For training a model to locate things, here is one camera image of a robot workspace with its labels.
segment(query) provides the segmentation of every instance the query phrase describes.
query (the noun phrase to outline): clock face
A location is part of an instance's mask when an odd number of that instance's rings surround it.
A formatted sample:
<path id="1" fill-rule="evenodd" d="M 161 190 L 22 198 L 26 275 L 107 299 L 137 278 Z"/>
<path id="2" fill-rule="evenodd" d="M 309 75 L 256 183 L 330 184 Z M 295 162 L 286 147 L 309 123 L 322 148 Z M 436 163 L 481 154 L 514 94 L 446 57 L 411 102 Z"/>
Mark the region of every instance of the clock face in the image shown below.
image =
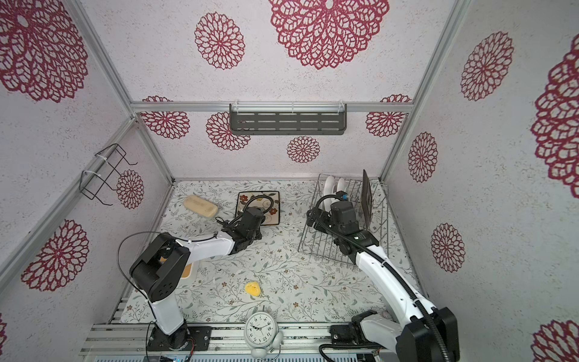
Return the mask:
<path id="1" fill-rule="evenodd" d="M 258 312 L 249 318 L 245 324 L 245 338 L 254 347 L 265 347 L 273 341 L 277 334 L 277 323 L 265 312 Z"/>

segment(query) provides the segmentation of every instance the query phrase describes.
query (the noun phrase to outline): yellow object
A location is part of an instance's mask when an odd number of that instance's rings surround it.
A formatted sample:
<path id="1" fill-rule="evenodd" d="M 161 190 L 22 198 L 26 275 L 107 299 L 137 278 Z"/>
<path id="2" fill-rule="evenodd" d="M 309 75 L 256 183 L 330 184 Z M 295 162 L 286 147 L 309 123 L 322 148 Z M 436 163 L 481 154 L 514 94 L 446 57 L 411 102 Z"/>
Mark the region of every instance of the yellow object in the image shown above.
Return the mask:
<path id="1" fill-rule="evenodd" d="M 166 262 L 167 260 L 166 260 L 165 258 L 161 257 L 161 258 L 159 259 L 159 261 L 160 261 L 161 264 L 162 264 L 162 263 Z M 181 278 L 187 278 L 187 277 L 189 277 L 189 275 L 191 274 L 191 266 L 192 266 L 192 264 L 187 264 L 187 265 L 185 265 L 185 269 L 183 269 L 183 273 L 181 274 Z"/>
<path id="2" fill-rule="evenodd" d="M 261 294 L 261 288 L 257 281 L 250 281 L 245 285 L 245 291 L 254 297 L 258 297 Z"/>
<path id="3" fill-rule="evenodd" d="M 183 206 L 192 212 L 205 217 L 213 217 L 216 215 L 217 211 L 219 211 L 217 205 L 195 195 L 187 196 L 185 201 L 183 201 Z"/>

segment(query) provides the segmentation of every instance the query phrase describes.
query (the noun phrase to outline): decorative plate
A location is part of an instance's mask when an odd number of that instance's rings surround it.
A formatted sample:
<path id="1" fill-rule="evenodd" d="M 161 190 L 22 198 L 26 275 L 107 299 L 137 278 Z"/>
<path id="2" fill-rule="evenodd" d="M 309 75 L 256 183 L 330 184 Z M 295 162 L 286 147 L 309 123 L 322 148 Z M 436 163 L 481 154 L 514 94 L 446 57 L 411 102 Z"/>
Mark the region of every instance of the decorative plate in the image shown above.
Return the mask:
<path id="1" fill-rule="evenodd" d="M 246 191 L 237 195 L 237 213 L 241 214 L 247 202 L 254 196 L 268 195 L 273 199 L 273 207 L 265 214 L 265 221 L 261 225 L 279 225 L 280 224 L 280 192 L 279 191 Z M 269 200 L 260 198 L 251 203 L 250 206 L 259 207 L 265 210 L 269 207 Z"/>

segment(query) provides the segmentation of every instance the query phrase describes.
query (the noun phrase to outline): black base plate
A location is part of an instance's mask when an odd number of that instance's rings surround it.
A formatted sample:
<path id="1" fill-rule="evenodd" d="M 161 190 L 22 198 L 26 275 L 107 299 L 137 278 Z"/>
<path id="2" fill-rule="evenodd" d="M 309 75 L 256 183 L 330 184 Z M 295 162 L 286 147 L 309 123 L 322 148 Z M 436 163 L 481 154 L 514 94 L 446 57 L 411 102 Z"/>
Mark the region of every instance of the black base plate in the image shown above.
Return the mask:
<path id="1" fill-rule="evenodd" d="M 189 327 L 190 336 L 188 338 L 192 338 L 195 341 L 195 350 L 207 350 L 209 348 L 209 341 L 211 339 L 211 327 Z M 147 343 L 147 350 L 149 352 L 153 351 L 169 351 L 169 345 L 167 343 L 167 336 L 161 331 L 157 326 L 153 328 L 151 332 L 151 338 Z M 187 341 L 187 344 L 183 347 L 182 350 L 191 350 L 191 342 Z"/>

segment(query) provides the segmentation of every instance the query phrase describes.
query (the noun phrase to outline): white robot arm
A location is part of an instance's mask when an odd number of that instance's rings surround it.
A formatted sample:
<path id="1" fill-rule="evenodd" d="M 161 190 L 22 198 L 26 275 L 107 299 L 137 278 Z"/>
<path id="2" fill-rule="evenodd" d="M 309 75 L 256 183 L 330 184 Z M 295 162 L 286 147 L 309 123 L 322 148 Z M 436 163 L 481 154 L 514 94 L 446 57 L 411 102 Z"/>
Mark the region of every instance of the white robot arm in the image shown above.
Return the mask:
<path id="1" fill-rule="evenodd" d="M 156 326 L 166 336 L 171 349 L 186 346 L 186 322 L 174 292 L 185 266 L 217 255 L 238 253 L 261 239 L 264 211 L 248 206 L 253 199 L 262 197 L 269 198 L 265 195 L 252 198 L 234 220 L 220 221 L 223 228 L 213 235 L 182 240 L 168 233 L 160 234 L 131 267 L 130 274 L 147 295 Z M 329 197 L 340 200 L 332 203 L 330 213 L 319 208 Z M 378 343 L 402 362 L 459 360 L 456 319 L 452 312 L 447 308 L 438 310 L 397 272 L 374 236 L 358 227 L 353 205 L 345 193 L 321 198 L 316 207 L 308 211 L 307 224 L 336 237 L 334 243 L 368 275 L 396 319 L 393 322 L 374 311 L 365 312 L 352 318 L 346 332 L 340 330 L 344 326 L 336 326 L 336 333 L 331 328 L 334 342 Z M 164 263 L 160 262 L 162 258 L 166 259 Z"/>

